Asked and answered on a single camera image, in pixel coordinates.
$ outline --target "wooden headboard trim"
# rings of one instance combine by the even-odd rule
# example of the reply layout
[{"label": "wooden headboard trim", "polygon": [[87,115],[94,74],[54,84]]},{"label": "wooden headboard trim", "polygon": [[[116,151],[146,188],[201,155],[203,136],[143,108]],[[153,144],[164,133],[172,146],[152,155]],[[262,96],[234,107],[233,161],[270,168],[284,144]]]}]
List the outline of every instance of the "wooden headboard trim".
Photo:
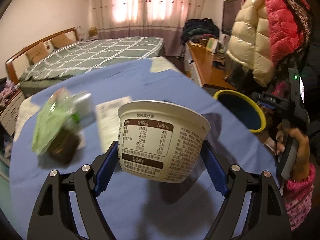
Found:
[{"label": "wooden headboard trim", "polygon": [[55,34],[52,34],[48,37],[45,37],[39,41],[36,41],[35,43],[29,45],[28,47],[25,47],[24,49],[22,49],[21,51],[19,51],[17,54],[15,54],[13,57],[9,58],[7,60],[7,62],[5,63],[5,67],[7,69],[7,74],[8,74],[8,77],[9,79],[15,83],[16,85],[19,83],[19,79],[17,77],[17,74],[14,70],[14,67],[13,67],[13,64],[12,64],[12,61],[14,61],[15,59],[17,59],[18,57],[20,57],[21,55],[23,55],[24,53],[26,53],[29,49],[33,48],[34,46],[38,45],[39,43],[41,42],[45,42],[45,41],[49,41],[51,40],[52,38],[62,34],[62,33],[69,33],[69,32],[74,32],[75,33],[75,37],[76,37],[76,40],[79,41],[79,37],[78,37],[78,34],[77,34],[77,31],[75,28],[70,28],[70,29],[67,29],[67,30],[64,30],[64,31],[61,31],[61,32],[58,32],[58,33],[55,33]]}]

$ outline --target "brown label header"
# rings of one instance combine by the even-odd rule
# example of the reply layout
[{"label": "brown label header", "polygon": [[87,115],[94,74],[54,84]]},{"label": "brown label header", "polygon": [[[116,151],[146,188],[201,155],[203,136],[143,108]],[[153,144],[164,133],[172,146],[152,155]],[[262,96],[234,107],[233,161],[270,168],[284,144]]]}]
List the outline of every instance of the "brown label header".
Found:
[{"label": "brown label header", "polygon": [[173,125],[171,123],[150,119],[127,119],[124,121],[124,125],[148,126],[173,131]]},{"label": "brown label header", "polygon": [[122,159],[130,161],[130,162],[134,162],[134,163],[139,163],[139,164],[142,164],[142,165],[147,165],[147,166],[159,168],[159,169],[163,168],[163,163],[162,162],[149,160],[149,159],[142,158],[142,157],[135,156],[135,155],[129,155],[129,154],[126,154],[126,153],[122,154]]}]

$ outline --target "pink sleeve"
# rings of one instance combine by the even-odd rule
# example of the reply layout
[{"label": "pink sleeve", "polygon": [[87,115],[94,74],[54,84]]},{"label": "pink sleeve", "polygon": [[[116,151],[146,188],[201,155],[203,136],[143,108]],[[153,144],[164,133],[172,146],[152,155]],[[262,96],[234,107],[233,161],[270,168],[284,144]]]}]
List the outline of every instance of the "pink sleeve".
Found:
[{"label": "pink sleeve", "polygon": [[309,177],[304,181],[288,180],[283,191],[284,204],[289,215],[291,231],[300,226],[311,209],[316,168],[310,163]]}]

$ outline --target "bed headboard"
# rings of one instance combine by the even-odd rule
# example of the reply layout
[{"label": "bed headboard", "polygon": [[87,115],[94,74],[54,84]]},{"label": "bed headboard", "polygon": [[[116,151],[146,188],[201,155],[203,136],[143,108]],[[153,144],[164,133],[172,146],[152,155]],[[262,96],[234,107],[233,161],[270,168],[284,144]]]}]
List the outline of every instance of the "bed headboard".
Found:
[{"label": "bed headboard", "polygon": [[35,43],[25,47],[24,49],[22,49],[21,51],[19,51],[17,54],[15,54],[14,56],[12,56],[11,58],[9,58],[7,60],[7,62],[5,63],[5,68],[7,70],[7,74],[8,77],[10,78],[10,80],[12,82],[14,82],[15,84],[19,83],[19,77],[22,75],[22,73],[28,68],[30,67],[30,62],[29,59],[26,55],[26,52],[31,49],[32,47],[38,45],[40,42],[43,42],[44,45],[46,46],[47,50],[49,53],[51,53],[53,51],[53,46],[50,42],[52,38],[65,33],[66,36],[71,39],[72,41],[78,41],[79,37],[77,34],[77,31],[75,28],[70,28],[55,34],[52,34],[48,37],[45,37],[39,41],[36,41]]}]

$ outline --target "monitor screen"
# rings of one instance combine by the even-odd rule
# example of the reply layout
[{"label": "monitor screen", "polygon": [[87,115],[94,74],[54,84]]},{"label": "monitor screen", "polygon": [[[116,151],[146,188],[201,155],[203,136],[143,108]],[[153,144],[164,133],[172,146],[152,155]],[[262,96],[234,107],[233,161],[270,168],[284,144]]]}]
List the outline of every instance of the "monitor screen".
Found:
[{"label": "monitor screen", "polygon": [[231,35],[240,8],[241,0],[226,0],[223,2],[222,33]]}]

